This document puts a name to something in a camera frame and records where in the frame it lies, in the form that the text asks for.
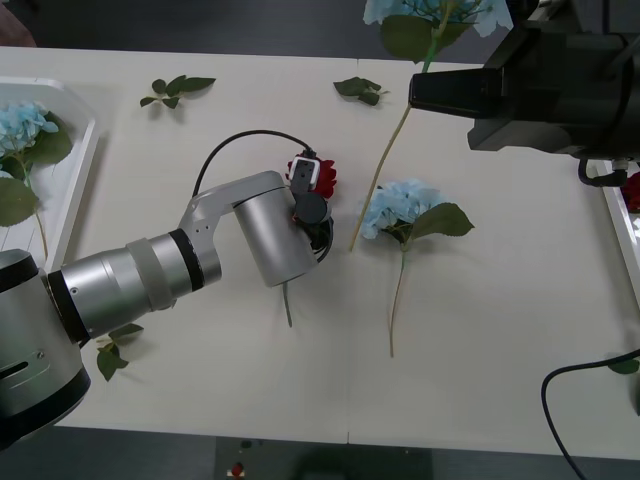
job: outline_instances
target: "artificial flower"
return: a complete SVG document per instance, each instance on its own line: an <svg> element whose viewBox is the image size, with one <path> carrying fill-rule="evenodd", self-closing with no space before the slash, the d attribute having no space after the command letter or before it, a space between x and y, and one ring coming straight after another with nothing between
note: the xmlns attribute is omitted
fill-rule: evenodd
<svg viewBox="0 0 640 480"><path fill-rule="evenodd" d="M420 180L389 182L373 192L360 231L364 238L374 239L398 221L413 224L420 215L443 201L439 190Z"/></svg>
<svg viewBox="0 0 640 480"><path fill-rule="evenodd" d="M0 110L0 157L35 144L40 131L54 133L58 126L47 121L48 110L34 102L9 104Z"/></svg>
<svg viewBox="0 0 640 480"><path fill-rule="evenodd" d="M319 193L324 198L329 199L333 196L334 187L336 186L336 169L333 168L335 165L335 161L333 160L321 160L316 158L316 160L320 161L320 173L318 174L318 182L316 183L316 188L312 190L312 192ZM289 170L291 170L291 165L293 162L289 162L287 166ZM291 180L289 178L289 174L285 174L287 180Z"/></svg>
<svg viewBox="0 0 640 480"><path fill-rule="evenodd" d="M413 15L440 22L443 12L440 0L367 0L363 18L367 25L382 23L390 15ZM481 37L493 33L497 25L513 28L505 0L458 0L449 22L473 23Z"/></svg>
<svg viewBox="0 0 640 480"><path fill-rule="evenodd" d="M620 190L624 203L627 204L627 210L632 213L640 212L640 172L631 175Z"/></svg>

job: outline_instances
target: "white container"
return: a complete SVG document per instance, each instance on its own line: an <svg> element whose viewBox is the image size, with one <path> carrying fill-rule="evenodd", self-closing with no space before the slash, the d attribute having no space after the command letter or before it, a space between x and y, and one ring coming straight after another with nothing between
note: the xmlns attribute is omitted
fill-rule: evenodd
<svg viewBox="0 0 640 480"><path fill-rule="evenodd" d="M594 162L598 175L608 175L613 172L611 162ZM638 164L629 163L629 176L638 172ZM604 187L602 189L611 213L613 226L618 236L624 262L627 265L629 278L640 306L640 215L629 213L624 203L622 192L618 187Z"/></svg>
<svg viewBox="0 0 640 480"><path fill-rule="evenodd" d="M51 272L64 260L100 133L91 108L56 80L0 77L0 106L21 101L41 103L59 117L73 149L60 163L34 166L31 173L33 190L41 202L39 215L49 249L46 261L35 216L13 227L0 227L0 251L27 250L39 267Z"/></svg>

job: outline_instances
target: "black wire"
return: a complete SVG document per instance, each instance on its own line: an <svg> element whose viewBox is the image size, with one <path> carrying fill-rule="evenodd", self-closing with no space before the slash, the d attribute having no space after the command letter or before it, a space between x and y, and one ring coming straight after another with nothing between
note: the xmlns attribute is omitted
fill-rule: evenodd
<svg viewBox="0 0 640 480"><path fill-rule="evenodd" d="M576 473L576 475L580 480L587 480L587 477L585 477L585 475L580 471L580 469L578 468L578 465L576 465L576 462L573 460L573 458L571 458L571 455L569 455L569 452L567 451L564 444L562 443L562 440L560 440L560 436L558 435L558 431L556 430L556 427L553 424L553 420L551 420L551 414L549 413L549 405L547 405L547 388L549 387L549 382L551 382L551 380L553 380L555 377L563 373L575 372L578 370L590 370L592 368L609 367L611 365L616 365L618 363L632 360L636 357L640 357L640 349L634 350L633 352L627 353L625 355L620 355L619 357L610 358L608 360L601 360L599 362L583 363L580 365L571 365L568 367L559 368L551 372L549 375L547 375L544 381L542 382L542 389L541 389L540 395L542 397L542 408L544 410L544 416L547 419L547 424L549 424L549 429L551 430L551 433L553 434L553 438L555 438L556 443L558 444L558 448L560 448L560 451L562 452L562 455L564 455L565 460L567 461L567 463L569 463L569 465L571 466L571 468L573 469L573 471Z"/></svg>
<svg viewBox="0 0 640 480"><path fill-rule="evenodd" d="M196 180L196 186L193 188L193 195L192 196L195 197L196 195L198 195L198 193L200 193L200 185L202 184L202 179L204 178L204 174L207 171L207 168L209 167L209 164L211 163L211 160L213 160L213 157L215 157L220 150L222 150L224 147L229 145L234 140L237 140L237 139L243 138L243 137L248 137L249 135L273 135L275 137L286 138L287 140L291 140L292 142L295 142L295 143L297 143L299 145L302 145L304 147L304 150L305 150L304 153L305 153L306 156L308 156L310 158L315 157L315 152L311 149L311 147L309 145L304 143L302 140L297 139L296 137L292 137L291 135L287 135L286 133L276 132L274 130L249 130L249 131L246 131L246 132L237 133L236 135L233 135L233 136L227 138L224 142L222 142L220 145L218 145L213 150L213 152L211 152L209 154L209 156L207 157L207 159L204 162L204 165L202 165L202 168L200 169L200 174L198 175L198 179Z"/></svg>
<svg viewBox="0 0 640 480"><path fill-rule="evenodd" d="M318 263L320 263L322 260L324 260L327 257L327 255L329 255L329 250L331 250L331 245L333 245L333 219L330 218L328 222L329 222L329 239L327 240L327 246L324 247L324 251L322 252L322 255L320 255L320 258L318 258Z"/></svg>

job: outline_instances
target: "blue hydrangea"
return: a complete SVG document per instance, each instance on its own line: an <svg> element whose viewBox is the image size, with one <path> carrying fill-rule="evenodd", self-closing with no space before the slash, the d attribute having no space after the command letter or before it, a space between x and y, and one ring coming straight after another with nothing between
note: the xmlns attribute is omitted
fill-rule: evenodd
<svg viewBox="0 0 640 480"><path fill-rule="evenodd" d="M41 130L57 132L58 126L44 118L47 113L45 108L34 102L10 104L0 109L0 157L7 152L32 147Z"/></svg>
<svg viewBox="0 0 640 480"><path fill-rule="evenodd" d="M475 8L479 13L475 17L465 18L465 10L473 6L474 0L458 0L459 5L453 11L449 20L451 22L473 22L473 27L481 37L491 35L496 29L496 25L501 25L508 29L513 28L513 21L507 8L506 0L482 0ZM423 6L437 8L440 0L367 0L364 8L364 22L370 25L374 22L382 23L389 15L420 15Z"/></svg>
<svg viewBox="0 0 640 480"><path fill-rule="evenodd" d="M414 223L427 210L440 205L444 198L439 190L416 179L389 182L373 192L360 232L374 239L398 220Z"/></svg>

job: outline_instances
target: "long flower stem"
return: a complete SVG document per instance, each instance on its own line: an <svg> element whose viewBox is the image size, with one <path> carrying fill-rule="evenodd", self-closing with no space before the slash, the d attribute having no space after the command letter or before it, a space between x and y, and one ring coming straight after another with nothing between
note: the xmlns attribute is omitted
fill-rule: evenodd
<svg viewBox="0 0 640 480"><path fill-rule="evenodd" d="M31 187L31 179L29 178L29 170L27 169L27 165L24 163L22 155L21 154L16 155L15 159L18 161L18 163L22 167L22 171L24 173L24 181L27 184L27 187L29 187L30 190L33 190L33 188ZM42 224L42 219L40 218L40 214L38 213L37 206L33 210L33 214L36 217L36 221L38 222L38 228L40 229L40 238L42 238L42 248L44 250L44 259L46 260L47 258L49 258L49 247L47 245L47 237L44 234L44 225Z"/></svg>
<svg viewBox="0 0 640 480"><path fill-rule="evenodd" d="M426 73L429 70L429 66L433 61L433 58L436 55L436 51L438 49L438 36L434 35L431 40L431 45L429 46L429 51L427 52L427 57L424 59L424 65L422 66L422 73ZM351 243L349 244L349 251L353 251L353 247L356 244L356 240L358 239L358 233L360 232L360 227L362 226L362 222L364 221L364 216L367 213L367 209L369 208L369 203L371 203L371 197L373 196L373 192L376 189L376 185L378 184L378 178L380 177L380 172L382 172L382 166L384 162L387 160L389 156L389 152L391 152L391 148L398 138L404 123L407 121L407 117L409 116L409 112L411 111L411 105L407 105L404 113L402 114L402 118L400 119L400 123L391 135L391 140L387 144L387 148L385 148L384 153L382 154L382 158L378 162L378 166L376 168L376 172L373 174L373 180L371 180L371 185L369 185L369 193L367 193L367 198L362 207L362 211L360 212L360 216L358 217L358 223L356 224L356 228L353 231L353 235L351 236Z"/></svg>
<svg viewBox="0 0 640 480"><path fill-rule="evenodd" d="M398 285L396 287L396 295L393 299L393 308L391 309L391 320L389 321L389 354L393 358L393 327L396 323L396 312L398 310L398 297L400 295L400 287L402 286L402 276L404 274L404 267L406 264L407 256L406 244L402 246L402 263L400 266L400 276L398 277Z"/></svg>
<svg viewBox="0 0 640 480"><path fill-rule="evenodd" d="M380 176L380 172L382 171L382 166L384 165L387 156L389 156L389 152L391 151L391 147L398 138L398 134L404 125L404 122L407 121L407 117L409 116L409 112L411 111L411 105L407 105L404 113L402 114L402 118L400 119L400 123L396 127L393 135L391 136L391 140L387 144L387 148L384 149L384 153L382 154L382 158L378 162L378 167L376 168L376 173L373 175L373 180L371 181L371 185L369 186L369 193L367 194L367 199L364 202L364 206L362 207L362 212L360 212L360 216L358 217L358 223L356 224L356 229L353 232L351 237L351 243L349 244L349 251L353 251L353 247L356 244L356 240L358 239L358 232L360 232L360 227L362 226L362 221L364 220L364 215L367 213L367 209L369 208L369 203L371 202L371 197L373 196L373 191L376 189L376 184L378 183L378 177Z"/></svg>
<svg viewBox="0 0 640 480"><path fill-rule="evenodd" d="M36 216L36 220L38 221L38 227L40 228L40 237L42 238L42 247L44 248L44 259L49 258L49 247L47 246L47 237L44 235L44 226L42 225L42 220L40 219L40 214L38 213L38 209L33 212Z"/></svg>

